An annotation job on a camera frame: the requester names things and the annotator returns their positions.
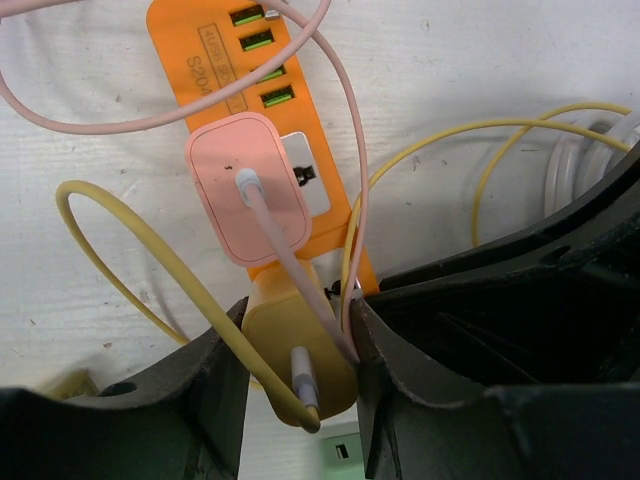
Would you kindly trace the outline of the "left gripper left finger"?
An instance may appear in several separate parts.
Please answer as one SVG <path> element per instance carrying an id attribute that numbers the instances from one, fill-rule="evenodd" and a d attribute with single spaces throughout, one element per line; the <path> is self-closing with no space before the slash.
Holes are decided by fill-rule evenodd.
<path id="1" fill-rule="evenodd" d="M 212 329 L 96 396 L 1 391 L 4 479 L 234 479 L 249 375 Z"/>

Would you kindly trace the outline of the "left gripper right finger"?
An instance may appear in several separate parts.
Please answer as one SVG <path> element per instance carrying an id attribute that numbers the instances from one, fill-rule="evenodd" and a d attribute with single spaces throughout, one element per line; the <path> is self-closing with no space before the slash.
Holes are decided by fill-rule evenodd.
<path id="1" fill-rule="evenodd" d="M 369 479 L 635 479 L 635 383 L 484 387 L 351 306 Z"/>

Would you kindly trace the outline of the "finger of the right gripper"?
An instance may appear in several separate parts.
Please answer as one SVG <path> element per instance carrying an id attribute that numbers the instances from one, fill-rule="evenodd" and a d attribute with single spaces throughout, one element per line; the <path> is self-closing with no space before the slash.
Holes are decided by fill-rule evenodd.
<path id="1" fill-rule="evenodd" d="M 485 385 L 628 381 L 639 369 L 639 153 L 509 236 L 385 279 L 398 335 Z"/>

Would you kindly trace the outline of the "pink charger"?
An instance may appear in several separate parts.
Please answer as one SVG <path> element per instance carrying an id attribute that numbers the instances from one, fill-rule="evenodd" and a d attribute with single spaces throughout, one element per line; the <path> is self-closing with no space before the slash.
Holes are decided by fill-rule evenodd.
<path id="1" fill-rule="evenodd" d="M 196 100 L 184 107 L 180 107 L 174 111 L 125 122 L 88 125 L 71 124 L 54 121 L 33 112 L 13 94 L 6 82 L 1 83 L 1 96 L 18 115 L 27 121 L 44 129 L 58 133 L 69 135 L 116 135 L 150 130 L 169 125 L 195 115 L 256 84 L 262 76 L 266 75 L 266 73 L 271 71 L 277 65 L 291 58 L 308 40 L 312 39 L 333 63 L 334 69 L 342 81 L 343 90 L 352 114 L 352 121 L 356 133 L 356 139 L 358 141 L 359 152 L 361 153 L 361 172 L 365 173 L 368 166 L 368 160 L 366 147 L 364 146 L 364 134 L 359 117 L 359 110 L 355 101 L 353 89 L 339 57 L 332 49 L 331 45 L 327 43 L 326 39 L 318 32 L 318 27 L 329 10 L 331 3 L 329 1 L 321 1 L 313 16 L 309 19 L 305 18 L 299 11 L 290 7 L 283 1 L 266 1 L 264 4 L 271 9 L 279 11 L 291 21 L 297 23 L 301 27 L 300 34 L 291 40 L 289 44 L 283 47 L 279 53 L 275 54 L 271 59 L 258 67 L 254 72 L 247 74 L 215 93 Z M 310 283 L 307 281 L 307 278 L 302 275 L 301 267 L 298 264 L 298 261 L 293 258 L 292 250 L 284 246 L 282 236 L 276 231 L 276 224 L 270 214 L 267 213 L 263 194 L 259 191 L 262 184 L 258 182 L 258 176 L 248 170 L 243 170 L 241 173 L 236 175 L 235 184 L 236 186 L 234 190 L 242 197 L 245 209 L 252 209 L 254 211 L 255 218 L 262 222 L 261 228 L 272 242 L 273 246 L 276 247 L 276 253 L 279 260 L 291 271 L 291 278 L 298 286 L 307 303 L 316 313 L 316 316 L 331 337 L 334 344 L 349 362 L 356 364 L 358 362 L 358 355 L 355 351 L 355 347 L 353 346 L 351 335 L 344 334 L 336 323 L 334 314 L 320 305 L 320 297 L 311 292 Z"/>

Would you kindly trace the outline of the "yellow charger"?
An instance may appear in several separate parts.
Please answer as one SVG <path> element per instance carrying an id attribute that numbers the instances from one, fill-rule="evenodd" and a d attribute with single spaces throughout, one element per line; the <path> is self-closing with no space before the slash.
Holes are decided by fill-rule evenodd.
<path id="1" fill-rule="evenodd" d="M 638 112 L 604 102 L 584 102 L 551 110 L 537 119 L 503 119 L 474 122 L 433 134 L 398 153 L 369 179 L 370 187 L 409 155 L 454 135 L 474 130 L 517 127 L 486 166 L 474 193 L 472 215 L 479 215 L 482 195 L 502 157 L 533 128 L 559 130 L 548 164 L 545 208 L 555 212 L 577 191 L 574 170 L 585 162 L 579 144 L 591 139 L 610 151 L 627 153 L 630 139 L 639 129 Z M 265 390 L 280 420 L 317 432 L 322 420 L 340 414 L 355 402 L 359 358 L 349 333 L 347 301 L 353 290 L 341 289 L 341 313 L 334 314 L 319 290 L 309 265 L 295 259 L 285 249 L 275 230 L 264 201 L 249 204 L 260 227 L 276 245 L 280 262 L 272 273 L 259 275 L 249 297 L 243 323 L 236 326 L 195 274 L 166 242 L 133 210 L 110 192 L 88 182 L 67 181 L 56 191 L 58 210 L 81 249 L 111 282 L 148 320 L 180 345 L 188 339 L 172 329 L 136 297 L 107 267 L 81 231 L 69 198 L 73 194 L 89 198 L 117 218 L 147 248 L 200 310 L 211 327 L 238 360 Z"/>

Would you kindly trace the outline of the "orange power strip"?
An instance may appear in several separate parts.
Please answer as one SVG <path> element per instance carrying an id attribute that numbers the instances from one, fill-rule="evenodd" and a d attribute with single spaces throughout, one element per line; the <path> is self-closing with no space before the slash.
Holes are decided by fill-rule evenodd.
<path id="1" fill-rule="evenodd" d="M 291 37 L 261 1 L 154 1 L 147 28 L 179 105 L 239 80 L 275 56 Z M 194 131 L 232 114 L 265 115 L 287 146 L 313 217 L 298 253 L 313 262 L 344 245 L 351 206 L 300 63 L 291 57 L 258 83 L 186 120 Z"/>

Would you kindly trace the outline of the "green plug cube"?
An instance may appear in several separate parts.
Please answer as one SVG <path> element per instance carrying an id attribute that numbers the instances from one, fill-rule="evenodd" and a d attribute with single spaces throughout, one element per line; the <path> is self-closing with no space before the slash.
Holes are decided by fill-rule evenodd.
<path id="1" fill-rule="evenodd" d="M 356 421 L 324 426 L 320 452 L 326 480 L 363 480 L 364 460 Z"/>

